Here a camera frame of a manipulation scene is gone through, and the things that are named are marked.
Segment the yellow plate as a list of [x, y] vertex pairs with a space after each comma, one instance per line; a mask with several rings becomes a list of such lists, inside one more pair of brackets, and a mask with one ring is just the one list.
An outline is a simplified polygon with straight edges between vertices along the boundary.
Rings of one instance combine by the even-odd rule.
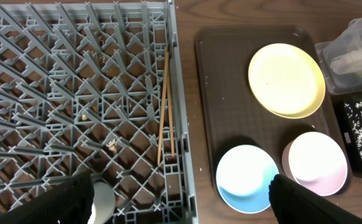
[[263, 108], [288, 119], [314, 114], [326, 92], [317, 62], [302, 49], [282, 43], [266, 45], [252, 56], [248, 83]]

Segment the white cup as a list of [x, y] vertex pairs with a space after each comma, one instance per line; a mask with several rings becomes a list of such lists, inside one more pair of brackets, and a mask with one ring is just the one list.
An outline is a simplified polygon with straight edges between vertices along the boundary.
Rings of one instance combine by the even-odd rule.
[[95, 194], [88, 224], [104, 224], [113, 215], [116, 208], [116, 196], [112, 188], [105, 183], [97, 182], [93, 187]]

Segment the pink bowl with rice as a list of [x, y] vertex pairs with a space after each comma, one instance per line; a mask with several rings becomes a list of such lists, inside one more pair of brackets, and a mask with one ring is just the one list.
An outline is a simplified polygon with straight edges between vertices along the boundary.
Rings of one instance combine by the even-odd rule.
[[322, 197], [339, 192], [348, 175], [341, 147], [326, 134], [313, 131], [286, 145], [282, 167], [288, 178]]

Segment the wooden chopstick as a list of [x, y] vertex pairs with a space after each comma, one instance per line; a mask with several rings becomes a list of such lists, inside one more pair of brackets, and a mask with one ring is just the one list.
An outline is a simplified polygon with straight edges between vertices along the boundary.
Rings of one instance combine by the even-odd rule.
[[160, 106], [160, 122], [159, 122], [159, 142], [158, 142], [158, 151], [157, 151], [157, 165], [160, 166], [161, 150], [162, 150], [162, 139], [163, 139], [163, 130], [164, 130], [164, 117], [165, 117], [165, 101], [167, 94], [167, 82], [169, 79], [169, 50], [168, 47], [165, 47], [165, 66], [164, 66], [164, 78], [162, 84], [162, 98]]
[[169, 113], [169, 128], [170, 128], [170, 147], [172, 157], [175, 156], [175, 141], [174, 141], [174, 122], [173, 122], [173, 109], [172, 109], [172, 97], [171, 97], [171, 84], [170, 84], [170, 70], [167, 69], [167, 104]]

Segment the white napkin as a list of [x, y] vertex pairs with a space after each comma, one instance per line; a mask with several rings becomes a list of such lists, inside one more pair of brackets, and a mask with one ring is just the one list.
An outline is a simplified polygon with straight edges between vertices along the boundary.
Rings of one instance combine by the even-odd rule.
[[362, 71], [362, 49], [333, 58], [330, 68], [338, 75]]

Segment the light blue bowl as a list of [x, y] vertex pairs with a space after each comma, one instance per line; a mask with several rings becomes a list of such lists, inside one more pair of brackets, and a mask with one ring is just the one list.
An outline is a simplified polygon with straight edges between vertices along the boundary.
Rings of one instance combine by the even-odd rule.
[[272, 157], [253, 145], [239, 145], [227, 151], [216, 168], [220, 197], [240, 213], [260, 213], [271, 206], [269, 185], [279, 174]]

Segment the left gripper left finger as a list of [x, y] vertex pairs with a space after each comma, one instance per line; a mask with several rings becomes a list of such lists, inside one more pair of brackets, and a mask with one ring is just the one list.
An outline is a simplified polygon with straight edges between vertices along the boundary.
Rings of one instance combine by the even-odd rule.
[[0, 224], [87, 224], [94, 195], [91, 176], [84, 172], [0, 215]]

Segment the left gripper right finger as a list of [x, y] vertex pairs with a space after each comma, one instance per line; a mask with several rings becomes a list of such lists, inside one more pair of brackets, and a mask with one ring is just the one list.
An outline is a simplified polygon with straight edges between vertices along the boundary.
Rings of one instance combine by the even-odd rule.
[[362, 218], [281, 174], [269, 185], [269, 201], [281, 224], [362, 224]]

